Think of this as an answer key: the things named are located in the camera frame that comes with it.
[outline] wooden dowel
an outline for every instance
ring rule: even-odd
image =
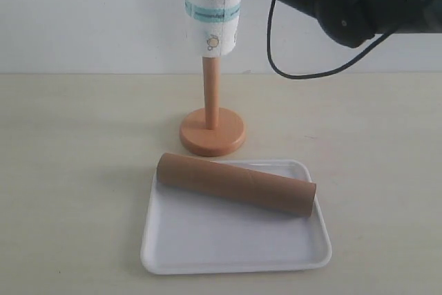
[[[220,114],[218,86],[220,83],[220,58],[202,58],[204,74],[204,106],[206,128],[213,130],[218,127]]]

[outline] tray rim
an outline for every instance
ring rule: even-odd
[[[253,165],[253,164],[292,164],[292,165],[298,165],[300,166],[303,171],[305,172],[305,175],[307,177],[307,181],[312,182],[311,180],[311,175],[310,172],[308,170],[308,168],[302,163],[299,162],[297,160],[292,160],[292,159],[265,159],[265,160],[214,160],[213,162],[217,162],[220,164],[248,164],[248,165]],[[151,194],[149,196],[149,202],[148,202],[148,208],[147,208],[147,214],[146,214],[146,221],[144,223],[144,231],[143,231],[143,236],[142,236],[142,246],[141,246],[141,251],[140,251],[140,259],[142,262],[142,265],[144,266],[144,268],[152,273],[152,274],[156,274],[156,275],[201,275],[201,274],[234,274],[234,273],[265,273],[265,272],[295,272],[295,271],[307,271],[309,269],[319,269],[324,267],[325,265],[327,265],[330,260],[332,259],[332,243],[328,234],[328,230],[327,227],[325,225],[325,221],[324,221],[324,217],[323,217],[323,213],[320,209],[320,205],[319,205],[319,200],[318,200],[318,196],[316,194],[315,199],[314,199],[314,204],[315,204],[315,208],[317,210],[318,213],[318,218],[319,218],[319,223],[320,223],[320,227],[322,229],[322,233],[325,239],[325,243],[326,243],[326,250],[327,250],[327,254],[325,255],[325,257],[318,263],[308,263],[308,264],[293,264],[293,263],[287,263],[287,264],[273,264],[273,265],[269,265],[265,268],[262,269],[254,269],[251,270],[249,268],[249,266],[235,266],[233,269],[229,268],[229,266],[226,265],[219,265],[217,267],[210,267],[211,269],[207,269],[205,272],[200,271],[200,269],[188,269],[187,272],[183,272],[181,271],[181,269],[178,271],[177,269],[174,268],[161,268],[158,267],[155,264],[155,261],[153,260],[153,257],[151,255],[143,255],[143,253],[145,252],[145,248],[148,245],[148,234],[149,229],[152,227],[152,222],[149,222],[151,219],[151,214],[152,214],[152,206],[153,206],[153,195],[152,192],[154,190],[154,186],[156,187],[156,185],[158,184],[158,181],[156,180],[157,178],[157,171],[155,170],[155,173],[153,175],[153,179],[152,179],[152,186],[151,186]],[[286,266],[290,266],[290,268],[287,269],[282,269],[281,266],[286,265]]]

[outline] paper towel roll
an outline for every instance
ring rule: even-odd
[[[310,217],[316,184],[227,164],[165,153],[157,166],[157,179],[219,198]]]
[[[241,0],[185,0],[186,37],[203,57],[220,57],[236,45]]]

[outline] white wall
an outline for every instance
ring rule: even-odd
[[[238,45],[224,72],[270,72],[270,0],[243,0]],[[0,73],[191,73],[183,0],[0,0]],[[337,66],[352,55],[308,17],[277,6],[273,50],[285,70]],[[353,71],[442,70],[442,36],[395,37]]]

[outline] paper towel holder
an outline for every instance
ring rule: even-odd
[[[203,57],[204,108],[187,115],[180,127],[183,146],[195,155],[219,157],[239,149],[246,139],[241,117],[219,107],[220,58]]]

